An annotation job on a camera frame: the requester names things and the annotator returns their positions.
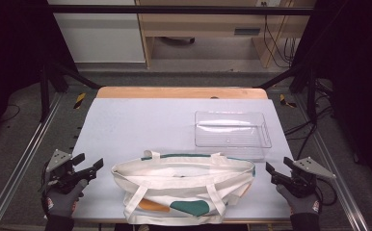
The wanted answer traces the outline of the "white table mat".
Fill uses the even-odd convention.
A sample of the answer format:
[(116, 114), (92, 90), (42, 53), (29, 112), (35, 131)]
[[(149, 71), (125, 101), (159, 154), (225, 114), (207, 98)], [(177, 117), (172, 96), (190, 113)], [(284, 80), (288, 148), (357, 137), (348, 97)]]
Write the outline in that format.
[(252, 186), (234, 206), (226, 210), (226, 222), (288, 220), (290, 208), (271, 183), (265, 170), (270, 163), (287, 174), (282, 160), (291, 155), (275, 106), (270, 99), (152, 99), (97, 98), (92, 103), (73, 149), (83, 153), (85, 168), (98, 160), (104, 167), (84, 189), (73, 217), (84, 222), (124, 222), (124, 190), (114, 181), (112, 167), (144, 156), (146, 150), (160, 153), (216, 153), (231, 155), (225, 147), (195, 145), (195, 113), (261, 113), (271, 139), (265, 158), (257, 160), (251, 152), (244, 158), (255, 160), (256, 175)]

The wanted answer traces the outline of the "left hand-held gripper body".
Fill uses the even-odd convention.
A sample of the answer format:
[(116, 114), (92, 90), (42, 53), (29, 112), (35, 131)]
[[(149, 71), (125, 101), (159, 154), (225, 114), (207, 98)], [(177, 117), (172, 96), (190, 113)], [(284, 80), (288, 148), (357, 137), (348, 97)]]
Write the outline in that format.
[(47, 185), (63, 194), (69, 193), (75, 186), (70, 182), (75, 173), (72, 158), (74, 157), (71, 154), (56, 149), (45, 168), (45, 172), (49, 174)]

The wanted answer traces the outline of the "white wall socket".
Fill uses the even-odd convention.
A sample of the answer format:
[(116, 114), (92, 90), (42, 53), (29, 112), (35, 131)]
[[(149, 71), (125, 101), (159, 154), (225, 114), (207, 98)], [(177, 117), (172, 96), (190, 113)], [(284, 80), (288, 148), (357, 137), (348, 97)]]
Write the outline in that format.
[(257, 0), (256, 6), (257, 7), (271, 7), (277, 8), (280, 6), (281, 0)]

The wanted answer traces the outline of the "white cabinet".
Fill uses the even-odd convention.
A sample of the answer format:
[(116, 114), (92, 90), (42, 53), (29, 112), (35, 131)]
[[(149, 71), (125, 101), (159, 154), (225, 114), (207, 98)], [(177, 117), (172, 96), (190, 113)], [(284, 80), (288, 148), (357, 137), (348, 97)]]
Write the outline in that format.
[(76, 63), (143, 63), (138, 16), (135, 13), (55, 13)]

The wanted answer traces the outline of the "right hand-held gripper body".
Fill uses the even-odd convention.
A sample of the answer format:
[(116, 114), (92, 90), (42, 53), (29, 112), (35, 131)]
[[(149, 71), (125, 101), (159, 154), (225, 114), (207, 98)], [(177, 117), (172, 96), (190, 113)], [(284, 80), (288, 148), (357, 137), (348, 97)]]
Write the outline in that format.
[(293, 162), (295, 168), (291, 169), (291, 177), (286, 189), (296, 197), (302, 198), (315, 193), (318, 176), (331, 179), (336, 178), (334, 173), (327, 170), (310, 157)]

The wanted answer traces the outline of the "person's left hand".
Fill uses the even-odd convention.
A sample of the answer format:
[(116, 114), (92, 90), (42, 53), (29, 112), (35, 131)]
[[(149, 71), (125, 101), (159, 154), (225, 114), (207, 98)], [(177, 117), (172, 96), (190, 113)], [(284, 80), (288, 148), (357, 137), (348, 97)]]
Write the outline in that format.
[(84, 196), (83, 190), (88, 186), (86, 179), (80, 180), (67, 194), (51, 189), (44, 196), (46, 215), (71, 218), (76, 203)]

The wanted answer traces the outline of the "black curtain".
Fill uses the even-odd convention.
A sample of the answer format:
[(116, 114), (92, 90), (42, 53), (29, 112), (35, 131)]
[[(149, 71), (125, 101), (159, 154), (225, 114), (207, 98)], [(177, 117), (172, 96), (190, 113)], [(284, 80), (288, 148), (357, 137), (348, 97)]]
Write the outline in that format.
[(372, 170), (372, 0), (316, 0), (295, 61), (332, 81), (332, 105)]
[(13, 92), (40, 80), (38, 49), (21, 29), (15, 14), (23, 5), (47, 4), (48, 0), (0, 0), (0, 117)]

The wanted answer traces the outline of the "yellow-handled tool right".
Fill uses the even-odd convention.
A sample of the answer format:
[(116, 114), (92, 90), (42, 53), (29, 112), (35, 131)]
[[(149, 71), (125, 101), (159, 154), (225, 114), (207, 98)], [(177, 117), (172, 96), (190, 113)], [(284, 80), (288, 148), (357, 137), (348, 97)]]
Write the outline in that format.
[(287, 106), (287, 107), (290, 107), (290, 108), (297, 108), (297, 104), (287, 102), (286, 99), (285, 99), (285, 96), (283, 94), (279, 95), (279, 102), (283, 106)]

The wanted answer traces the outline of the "yellow-handled tool left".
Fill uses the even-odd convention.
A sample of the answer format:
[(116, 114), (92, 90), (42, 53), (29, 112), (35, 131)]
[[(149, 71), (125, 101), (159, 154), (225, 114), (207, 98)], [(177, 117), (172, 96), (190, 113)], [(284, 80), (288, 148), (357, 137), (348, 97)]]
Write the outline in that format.
[(79, 109), (80, 108), (85, 96), (86, 96), (86, 94), (84, 92), (79, 93), (79, 95), (77, 96), (76, 102), (73, 106), (73, 109)]

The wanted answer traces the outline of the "wooden table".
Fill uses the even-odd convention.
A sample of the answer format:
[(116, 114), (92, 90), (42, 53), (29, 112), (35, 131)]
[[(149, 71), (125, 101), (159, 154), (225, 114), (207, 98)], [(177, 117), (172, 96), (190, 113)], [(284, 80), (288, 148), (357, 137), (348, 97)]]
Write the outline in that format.
[[(141, 88), (141, 87), (139, 88), (103, 87), (98, 91), (95, 99), (97, 98), (269, 99), (266, 92), (262, 89)], [(199, 154), (199, 153), (160, 153), (160, 154)], [(250, 160), (255, 164), (255, 160), (246, 159), (246, 158), (238, 158), (238, 159)]]

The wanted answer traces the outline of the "black frame leg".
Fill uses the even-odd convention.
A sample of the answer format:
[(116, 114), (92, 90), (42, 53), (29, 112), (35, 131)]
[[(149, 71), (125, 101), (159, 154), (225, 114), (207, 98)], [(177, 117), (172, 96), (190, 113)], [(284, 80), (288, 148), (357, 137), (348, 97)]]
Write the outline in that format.
[(52, 84), (56, 92), (66, 92), (68, 83), (65, 80), (65, 76), (69, 76), (93, 90), (101, 88), (101, 85), (85, 78), (77, 70), (72, 70), (55, 62), (45, 64), (40, 70), (41, 122), (44, 122), (50, 114), (48, 83)]
[(304, 88), (307, 88), (306, 97), (306, 114), (310, 121), (315, 124), (317, 121), (316, 106), (315, 106), (315, 92), (316, 92), (316, 72), (307, 64), (297, 64), (286, 71), (282, 72), (277, 77), (256, 86), (257, 89), (266, 90), (271, 86), (285, 80), (288, 77), (293, 77), (294, 80), (290, 84), (290, 91), (298, 93)]

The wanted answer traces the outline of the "light wooden desk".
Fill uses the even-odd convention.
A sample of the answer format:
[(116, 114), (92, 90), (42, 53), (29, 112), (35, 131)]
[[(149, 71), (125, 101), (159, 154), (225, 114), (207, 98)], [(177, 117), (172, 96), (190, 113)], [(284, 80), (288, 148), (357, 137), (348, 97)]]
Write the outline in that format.
[[(256, 7), (257, 0), (134, 0), (138, 6), (221, 6)], [(316, 0), (281, 0), (280, 8), (312, 8)], [(261, 64), (267, 67), (279, 54), (283, 39), (300, 39), (309, 20), (307, 15), (248, 14), (148, 14), (138, 15), (146, 57), (151, 58), (155, 38), (252, 39)]]

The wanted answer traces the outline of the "aluminium rail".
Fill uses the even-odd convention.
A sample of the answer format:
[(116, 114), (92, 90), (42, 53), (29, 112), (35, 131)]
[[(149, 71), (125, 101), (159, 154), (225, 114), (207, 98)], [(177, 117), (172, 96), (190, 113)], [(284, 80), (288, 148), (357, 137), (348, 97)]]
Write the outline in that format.
[(54, 99), (51, 102), (48, 115), (44, 118), (43, 122), (40, 122), (37, 126), (32, 138), (29, 140), (20, 159), (14, 167), (12, 174), (8, 178), (6, 185), (0, 192), (0, 220), (8, 209), (16, 190), (20, 185), (20, 182), (27, 171), (27, 168), (35, 157), (37, 150), (40, 147), (40, 143), (45, 136), (45, 133), (48, 130), (54, 115), (57, 113), (62, 98), (63, 96), (61, 94), (54, 94)]
[(303, 151), (302, 156), (315, 157), (323, 167), (336, 175), (335, 179), (326, 178), (324, 182), (319, 182), (324, 195), (322, 227), (335, 231), (369, 231), (367, 222), (345, 181), (344, 167), (334, 161), (328, 141), (323, 137), (325, 130), (336, 131), (330, 124), (332, 106), (327, 96), (316, 96), (314, 102), (317, 121), (308, 125), (310, 151)]

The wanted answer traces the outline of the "black horizontal frame bar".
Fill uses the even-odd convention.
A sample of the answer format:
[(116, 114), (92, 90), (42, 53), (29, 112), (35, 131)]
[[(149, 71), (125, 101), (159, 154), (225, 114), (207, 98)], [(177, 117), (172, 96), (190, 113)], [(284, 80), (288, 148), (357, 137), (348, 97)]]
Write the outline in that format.
[(166, 14), (255, 14), (312, 15), (313, 8), (214, 7), (214, 6), (110, 6), (49, 5), (53, 13), (166, 13)]

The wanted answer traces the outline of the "person's right hand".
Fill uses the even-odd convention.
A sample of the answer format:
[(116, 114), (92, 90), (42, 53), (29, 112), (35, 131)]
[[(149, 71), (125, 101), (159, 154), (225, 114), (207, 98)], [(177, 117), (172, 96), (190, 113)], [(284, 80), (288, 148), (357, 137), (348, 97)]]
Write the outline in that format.
[(306, 197), (296, 197), (283, 185), (276, 185), (277, 192), (286, 199), (291, 208), (291, 214), (313, 214), (318, 215), (320, 212), (320, 202), (315, 193)]

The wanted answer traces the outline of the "yellow-handled tool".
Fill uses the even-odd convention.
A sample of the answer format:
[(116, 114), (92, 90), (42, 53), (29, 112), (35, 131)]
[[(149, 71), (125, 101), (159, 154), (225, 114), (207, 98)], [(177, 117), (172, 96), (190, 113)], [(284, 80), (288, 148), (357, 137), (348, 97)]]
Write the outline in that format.
[(283, 106), (287, 106), (287, 107), (290, 107), (290, 108), (297, 108), (297, 104), (287, 102), (286, 99), (285, 99), (285, 96), (283, 94), (279, 95), (279, 102)]
[(79, 109), (80, 108), (85, 96), (86, 96), (86, 94), (84, 92), (79, 93), (79, 95), (77, 96), (76, 102), (73, 106), (73, 109)]

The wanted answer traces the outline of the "cream canvas tote bag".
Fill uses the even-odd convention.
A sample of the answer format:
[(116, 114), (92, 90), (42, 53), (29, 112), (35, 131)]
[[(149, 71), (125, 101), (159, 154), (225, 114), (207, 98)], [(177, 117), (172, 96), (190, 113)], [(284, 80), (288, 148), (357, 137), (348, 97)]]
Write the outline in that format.
[(112, 174), (125, 190), (123, 214), (131, 224), (218, 224), (255, 177), (250, 160), (214, 154), (160, 154), (117, 164)]

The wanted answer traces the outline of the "clear plastic container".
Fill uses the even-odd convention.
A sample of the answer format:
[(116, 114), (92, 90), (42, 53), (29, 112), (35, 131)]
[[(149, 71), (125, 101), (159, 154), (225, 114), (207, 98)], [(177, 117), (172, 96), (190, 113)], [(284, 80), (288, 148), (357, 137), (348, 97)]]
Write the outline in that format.
[(261, 161), (272, 148), (260, 112), (196, 112), (195, 147), (236, 158)]

